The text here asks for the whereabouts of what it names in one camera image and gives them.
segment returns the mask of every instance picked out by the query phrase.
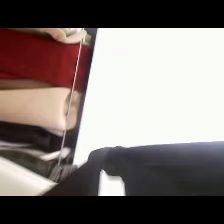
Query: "black cloth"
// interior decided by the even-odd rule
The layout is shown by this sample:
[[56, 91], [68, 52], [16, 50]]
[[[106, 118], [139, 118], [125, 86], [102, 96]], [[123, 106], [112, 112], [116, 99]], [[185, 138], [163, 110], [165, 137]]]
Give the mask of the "black cloth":
[[99, 149], [45, 195], [98, 195], [102, 169], [122, 178], [127, 196], [223, 196], [224, 142]]
[[[76, 129], [66, 133], [65, 147], [74, 149]], [[45, 152], [60, 150], [62, 137], [49, 133], [43, 128], [15, 123], [0, 122], [0, 140], [13, 143], [29, 143]]]

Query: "red fabric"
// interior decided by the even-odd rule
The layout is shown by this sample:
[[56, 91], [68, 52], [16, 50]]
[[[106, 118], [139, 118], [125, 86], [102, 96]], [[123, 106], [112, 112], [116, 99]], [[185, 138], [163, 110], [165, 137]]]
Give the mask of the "red fabric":
[[[33, 79], [72, 87], [79, 44], [0, 29], [0, 79]], [[84, 83], [90, 47], [82, 46], [75, 90]]]

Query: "beige fabric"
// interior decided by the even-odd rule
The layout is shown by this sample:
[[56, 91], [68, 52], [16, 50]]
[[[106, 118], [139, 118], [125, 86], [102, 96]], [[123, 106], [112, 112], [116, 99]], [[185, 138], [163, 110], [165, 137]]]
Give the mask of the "beige fabric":
[[53, 87], [52, 84], [47, 82], [41, 82], [31, 79], [19, 79], [19, 80], [0, 80], [0, 90], [6, 89], [37, 89], [37, 88], [49, 88]]
[[79, 43], [87, 34], [82, 28], [9, 28], [37, 35], [50, 35], [56, 41], [65, 44]]
[[[0, 121], [65, 130], [68, 88], [0, 90]], [[68, 130], [75, 127], [81, 94], [74, 92]]]

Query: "white surface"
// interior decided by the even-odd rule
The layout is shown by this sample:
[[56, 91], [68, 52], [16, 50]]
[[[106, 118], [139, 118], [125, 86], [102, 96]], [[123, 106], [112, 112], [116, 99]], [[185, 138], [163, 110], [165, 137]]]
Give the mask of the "white surface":
[[0, 157], [0, 196], [38, 196], [55, 183]]
[[98, 30], [74, 162], [106, 146], [224, 140], [224, 29]]

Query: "stacked fabric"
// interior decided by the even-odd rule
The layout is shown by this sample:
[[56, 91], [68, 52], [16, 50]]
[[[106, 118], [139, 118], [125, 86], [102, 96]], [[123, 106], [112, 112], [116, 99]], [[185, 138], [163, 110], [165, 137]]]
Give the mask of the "stacked fabric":
[[[60, 29], [64, 35], [57, 34]], [[88, 43], [81, 48], [67, 126], [66, 117], [85, 36], [80, 28], [0, 29], [0, 151], [19, 146], [47, 153], [60, 150], [63, 131], [76, 126]]]

